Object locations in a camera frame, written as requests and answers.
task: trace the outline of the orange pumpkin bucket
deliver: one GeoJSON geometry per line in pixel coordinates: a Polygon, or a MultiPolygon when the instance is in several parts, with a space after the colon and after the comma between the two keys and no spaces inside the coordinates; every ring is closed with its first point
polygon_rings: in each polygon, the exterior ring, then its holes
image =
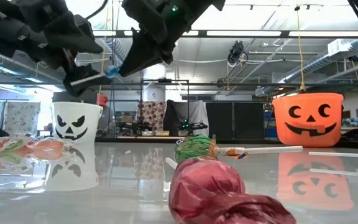
{"type": "Polygon", "coordinates": [[[279,140],[287,145],[331,147],[341,138],[343,96],[305,93],[273,100],[279,140]]]}

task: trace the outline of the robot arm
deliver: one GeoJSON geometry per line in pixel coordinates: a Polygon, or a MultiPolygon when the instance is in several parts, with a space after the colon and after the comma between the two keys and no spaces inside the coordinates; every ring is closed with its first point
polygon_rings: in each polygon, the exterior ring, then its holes
{"type": "Polygon", "coordinates": [[[98,74],[90,65],[76,66],[75,57],[80,52],[103,52],[94,41],[91,24],[73,15],[64,0],[0,0],[0,54],[13,57],[16,50],[53,69],[63,67],[63,83],[74,96],[90,84],[72,87],[70,82],[98,74]]]}

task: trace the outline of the patterned fabric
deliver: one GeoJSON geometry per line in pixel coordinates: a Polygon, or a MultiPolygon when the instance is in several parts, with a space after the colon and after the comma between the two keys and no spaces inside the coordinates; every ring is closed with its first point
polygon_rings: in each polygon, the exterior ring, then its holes
{"type": "Polygon", "coordinates": [[[163,120],[166,102],[143,102],[137,106],[136,117],[138,121],[151,124],[153,131],[163,131],[163,120]],[[140,106],[142,106],[142,117],[140,117],[140,106]]]}
{"type": "Polygon", "coordinates": [[[7,102],[3,129],[10,135],[37,134],[40,103],[7,102]]]}

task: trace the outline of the white lollipop stick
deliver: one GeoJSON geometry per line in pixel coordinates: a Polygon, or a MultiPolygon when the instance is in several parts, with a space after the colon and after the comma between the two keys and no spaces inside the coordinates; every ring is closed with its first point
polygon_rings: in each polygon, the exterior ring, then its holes
{"type": "Polygon", "coordinates": [[[75,85],[78,85],[78,84],[81,84],[81,83],[84,83],[84,82],[87,82],[87,81],[90,81],[90,80],[94,80],[94,79],[97,79],[97,78],[101,78],[103,77],[104,75],[103,74],[99,74],[99,75],[93,75],[91,77],[86,77],[86,78],[83,78],[81,80],[77,80],[77,81],[73,81],[70,83],[71,86],[75,86],[75,85]]]}
{"type": "Polygon", "coordinates": [[[302,146],[285,146],[285,147],[259,147],[259,148],[244,148],[244,147],[224,147],[219,148],[223,151],[233,149],[236,154],[265,154],[265,153],[283,153],[283,152],[302,152],[302,146]]]}
{"type": "Polygon", "coordinates": [[[339,157],[358,157],[358,153],[337,153],[337,152],[309,152],[310,156],[339,156],[339,157]]]}
{"type": "Polygon", "coordinates": [[[165,162],[167,162],[167,164],[168,164],[170,167],[172,167],[173,169],[177,169],[178,163],[175,162],[173,159],[167,157],[167,158],[165,159],[165,162]]]}
{"type": "Polygon", "coordinates": [[[323,170],[323,169],[310,169],[310,172],[319,172],[324,174],[339,174],[339,175],[349,175],[358,177],[358,172],[348,172],[348,171],[338,171],[338,170],[323,170]]]}

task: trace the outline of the orange candy wrapper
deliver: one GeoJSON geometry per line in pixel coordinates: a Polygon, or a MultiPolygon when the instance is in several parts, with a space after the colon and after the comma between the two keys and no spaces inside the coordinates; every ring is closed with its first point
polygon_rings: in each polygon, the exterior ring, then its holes
{"type": "Polygon", "coordinates": [[[0,138],[0,170],[25,170],[34,162],[70,160],[73,142],[66,139],[30,137],[0,138]]]}

